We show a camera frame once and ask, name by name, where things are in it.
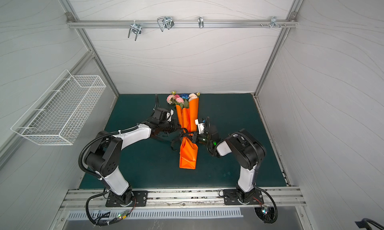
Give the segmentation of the orange wrapping paper sheet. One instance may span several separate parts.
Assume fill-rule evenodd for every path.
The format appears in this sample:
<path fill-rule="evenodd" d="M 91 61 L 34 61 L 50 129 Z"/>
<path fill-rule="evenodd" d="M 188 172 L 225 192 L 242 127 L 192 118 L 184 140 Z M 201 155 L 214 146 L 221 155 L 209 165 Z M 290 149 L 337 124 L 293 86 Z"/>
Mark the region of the orange wrapping paper sheet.
<path fill-rule="evenodd" d="M 180 165 L 181 169 L 194 170 L 197 164 L 198 146 L 193 141 L 193 137 L 197 136 L 197 125 L 195 121 L 198 119 L 199 98 L 189 101 L 188 108 L 176 106 L 179 124 L 182 127 L 182 144 L 180 147 Z"/>

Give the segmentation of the pink fake flower spray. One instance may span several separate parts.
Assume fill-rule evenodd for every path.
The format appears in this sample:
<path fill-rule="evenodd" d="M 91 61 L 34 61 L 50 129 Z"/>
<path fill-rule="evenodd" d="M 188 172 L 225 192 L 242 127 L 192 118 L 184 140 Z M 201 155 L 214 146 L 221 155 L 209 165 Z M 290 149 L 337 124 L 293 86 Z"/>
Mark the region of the pink fake flower spray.
<path fill-rule="evenodd" d="M 178 105 L 179 102 L 177 101 L 177 99 L 179 97 L 180 96 L 176 93 L 176 91 L 172 91 L 171 94 L 167 97 L 167 103 L 169 105 Z"/>

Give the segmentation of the blue fake rose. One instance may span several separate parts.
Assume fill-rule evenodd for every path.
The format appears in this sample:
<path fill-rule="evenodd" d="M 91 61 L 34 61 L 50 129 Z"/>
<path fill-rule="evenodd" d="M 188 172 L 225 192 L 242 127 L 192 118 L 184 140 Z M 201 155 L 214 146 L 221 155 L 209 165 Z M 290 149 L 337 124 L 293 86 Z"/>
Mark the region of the blue fake rose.
<path fill-rule="evenodd" d="M 188 99 L 189 99 L 189 95 L 186 94 L 186 93 L 181 94 L 180 97 L 181 97 L 182 99 L 184 99 L 184 100 L 188 100 Z"/>

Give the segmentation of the peach fake flower spray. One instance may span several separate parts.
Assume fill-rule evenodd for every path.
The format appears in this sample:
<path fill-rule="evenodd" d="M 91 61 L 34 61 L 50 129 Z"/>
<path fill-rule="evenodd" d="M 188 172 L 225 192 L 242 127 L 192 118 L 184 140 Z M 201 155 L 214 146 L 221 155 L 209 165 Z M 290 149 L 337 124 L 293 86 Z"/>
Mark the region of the peach fake flower spray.
<path fill-rule="evenodd" d="M 192 100 L 197 99 L 199 97 L 200 97 L 200 93 L 199 92 L 191 93 L 191 94 L 189 94 L 189 101 L 192 101 Z"/>

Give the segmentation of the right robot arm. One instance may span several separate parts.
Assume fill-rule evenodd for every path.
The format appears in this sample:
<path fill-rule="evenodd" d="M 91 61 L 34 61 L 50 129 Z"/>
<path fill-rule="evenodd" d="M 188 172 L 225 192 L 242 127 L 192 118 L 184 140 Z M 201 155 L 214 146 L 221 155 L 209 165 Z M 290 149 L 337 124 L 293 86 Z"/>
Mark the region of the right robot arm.
<path fill-rule="evenodd" d="M 211 156 L 220 158 L 232 154 L 240 165 L 240 177 L 233 197 L 240 204 L 247 205 L 259 194 L 256 178 L 266 149 L 247 130 L 242 129 L 221 140 L 215 129 L 204 127 L 192 133 L 192 142 L 205 145 Z"/>

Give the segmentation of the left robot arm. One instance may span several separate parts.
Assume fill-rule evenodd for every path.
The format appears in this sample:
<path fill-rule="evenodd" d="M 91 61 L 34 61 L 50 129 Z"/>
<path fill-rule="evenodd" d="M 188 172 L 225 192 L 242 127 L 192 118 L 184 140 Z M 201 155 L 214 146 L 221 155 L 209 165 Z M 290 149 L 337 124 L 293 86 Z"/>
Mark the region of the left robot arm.
<path fill-rule="evenodd" d="M 155 124 L 148 121 L 123 131 L 101 131 L 80 152 L 80 169 L 100 180 L 117 199 L 119 205 L 127 206 L 134 197 L 132 186 L 119 169 L 121 152 L 139 141 L 153 138 L 158 133 L 173 133 L 180 130 L 175 121 Z"/>

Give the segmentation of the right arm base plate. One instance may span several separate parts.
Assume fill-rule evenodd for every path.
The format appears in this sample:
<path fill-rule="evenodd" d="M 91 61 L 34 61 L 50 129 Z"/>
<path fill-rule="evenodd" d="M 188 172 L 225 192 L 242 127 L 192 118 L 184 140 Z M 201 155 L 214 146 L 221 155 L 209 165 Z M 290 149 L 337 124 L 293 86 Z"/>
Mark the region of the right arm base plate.
<path fill-rule="evenodd" d="M 250 192 L 243 192 L 241 189 L 224 189 L 219 191 L 219 197 L 224 199 L 226 206 L 231 205 L 264 205 L 261 191 L 252 189 Z"/>

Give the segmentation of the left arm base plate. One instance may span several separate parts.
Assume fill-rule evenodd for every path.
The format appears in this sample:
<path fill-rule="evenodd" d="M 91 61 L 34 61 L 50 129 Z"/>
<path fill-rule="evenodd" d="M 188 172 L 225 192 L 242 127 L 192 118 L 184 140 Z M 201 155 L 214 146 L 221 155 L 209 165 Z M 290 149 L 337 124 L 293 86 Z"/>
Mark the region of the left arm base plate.
<path fill-rule="evenodd" d="M 147 204 L 148 191 L 129 191 L 127 194 L 118 196 L 113 192 L 110 192 L 106 207 L 145 207 Z"/>

